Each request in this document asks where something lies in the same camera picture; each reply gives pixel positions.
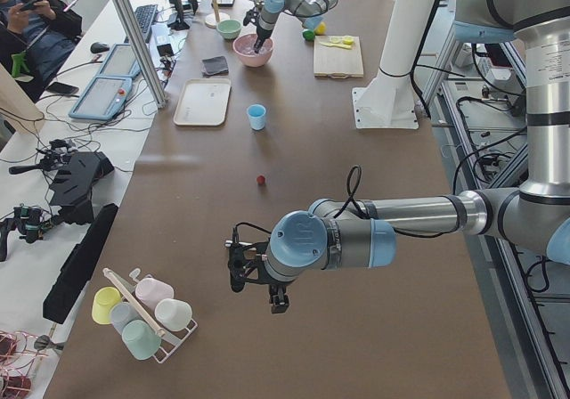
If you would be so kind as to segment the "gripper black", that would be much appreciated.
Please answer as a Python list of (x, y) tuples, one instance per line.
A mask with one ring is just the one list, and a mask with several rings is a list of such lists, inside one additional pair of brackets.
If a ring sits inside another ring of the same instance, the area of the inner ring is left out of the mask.
[(252, 223), (237, 223), (232, 228), (232, 239), (225, 242), (228, 249), (228, 270), (233, 292), (242, 292), (247, 283), (267, 285), (272, 314), (284, 314), (289, 308), (287, 287), (290, 281), (278, 281), (265, 268), (269, 239), (254, 243), (240, 240), (239, 227), (246, 225), (271, 234), (271, 231)]
[(269, 41), (266, 39), (270, 38), (273, 33), (273, 15), (266, 9), (262, 9), (261, 11), (250, 9), (246, 12), (242, 22), (244, 27), (249, 24), (256, 26), (257, 40), (254, 44), (254, 53), (267, 53), (269, 50)]

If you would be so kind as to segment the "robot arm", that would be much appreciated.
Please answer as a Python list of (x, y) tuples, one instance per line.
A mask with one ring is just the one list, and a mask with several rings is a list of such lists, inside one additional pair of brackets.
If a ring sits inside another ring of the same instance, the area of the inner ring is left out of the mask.
[(338, 0), (264, 0), (261, 9), (246, 13), (243, 25), (256, 25), (254, 53), (259, 53), (265, 41), (272, 36), (282, 12), (298, 18), (306, 29), (314, 30), (322, 22), (322, 15), (338, 3)]
[[(515, 188), (463, 191), (415, 199), (316, 200), (308, 211), (285, 215), (269, 232), (242, 222), (233, 227), (228, 269), (231, 288), (269, 285), (272, 313), (289, 307), (286, 288), (307, 269), (380, 267), (392, 263), (396, 234), (433, 239), (457, 231), (507, 240), (553, 262), (569, 265), (569, 0), (456, 0), (455, 37), (462, 43), (525, 45), (527, 179)], [(308, 28), (339, 0), (265, 0), (246, 13), (260, 48), (287, 13)], [(396, 0), (379, 73), (353, 97), (357, 128), (406, 128), (415, 117), (396, 112), (404, 79), (412, 76), (423, 34), (403, 37), (400, 20), (426, 25), (439, 0)], [(238, 227), (269, 233), (268, 241), (240, 242)]]

